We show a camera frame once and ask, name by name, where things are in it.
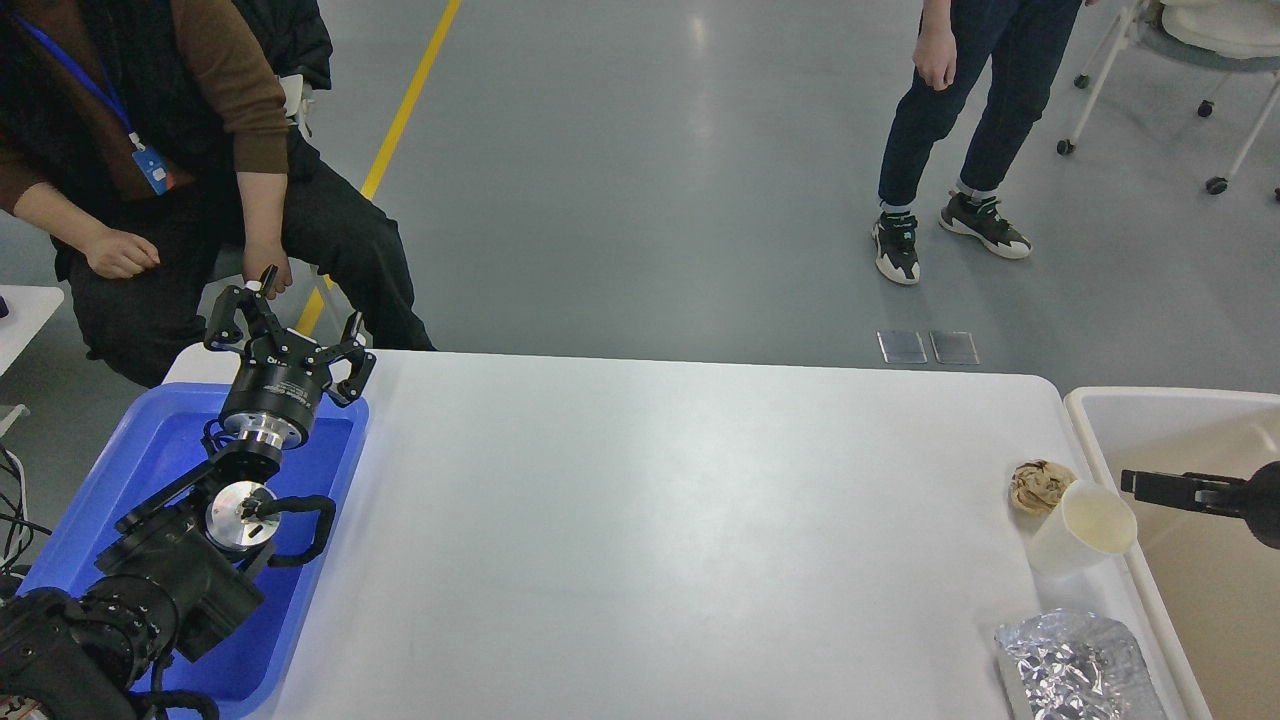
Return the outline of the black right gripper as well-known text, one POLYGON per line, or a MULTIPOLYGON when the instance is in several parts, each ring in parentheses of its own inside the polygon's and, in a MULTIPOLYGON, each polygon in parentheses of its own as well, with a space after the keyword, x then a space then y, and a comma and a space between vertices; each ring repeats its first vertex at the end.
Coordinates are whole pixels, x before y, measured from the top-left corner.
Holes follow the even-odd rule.
POLYGON ((1216 516, 1239 516, 1251 534, 1279 550, 1279 461, 1260 468, 1248 480, 1188 471, 1170 474, 1125 469, 1121 492, 1137 501, 1216 516), (1236 501, 1243 497, 1240 511, 1236 501))

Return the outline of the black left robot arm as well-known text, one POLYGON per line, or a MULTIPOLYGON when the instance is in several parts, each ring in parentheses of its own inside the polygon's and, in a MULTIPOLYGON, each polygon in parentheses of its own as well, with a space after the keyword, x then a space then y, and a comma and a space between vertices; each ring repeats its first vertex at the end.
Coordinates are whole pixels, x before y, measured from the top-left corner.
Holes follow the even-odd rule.
POLYGON ((330 346, 284 328, 266 292, 276 278, 221 292, 204 343, 239 368, 204 428, 206 459, 116 523, 81 596, 52 587, 3 602, 5 719, 216 719, 212 698, 165 691, 175 653, 196 661, 262 605, 256 577, 302 568, 326 548, 338 514, 326 495, 278 496, 284 452, 305 445, 324 398, 355 404, 376 359, 352 313, 330 346))

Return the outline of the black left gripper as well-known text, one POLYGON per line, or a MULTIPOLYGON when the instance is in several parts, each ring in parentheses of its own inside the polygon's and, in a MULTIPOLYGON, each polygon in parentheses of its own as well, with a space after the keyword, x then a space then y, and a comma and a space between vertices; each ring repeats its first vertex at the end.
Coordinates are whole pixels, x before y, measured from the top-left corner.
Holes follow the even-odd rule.
POLYGON ((224 290, 206 323, 204 347, 239 354, 239 369, 219 413, 221 428, 239 439, 257 433, 278 448, 308 441, 325 393, 338 407, 361 398, 378 359, 362 340, 364 314, 352 313, 334 345, 323 347, 323 378, 306 361, 320 346, 303 334, 287 334, 271 311, 265 290, 279 266, 259 281, 224 290))

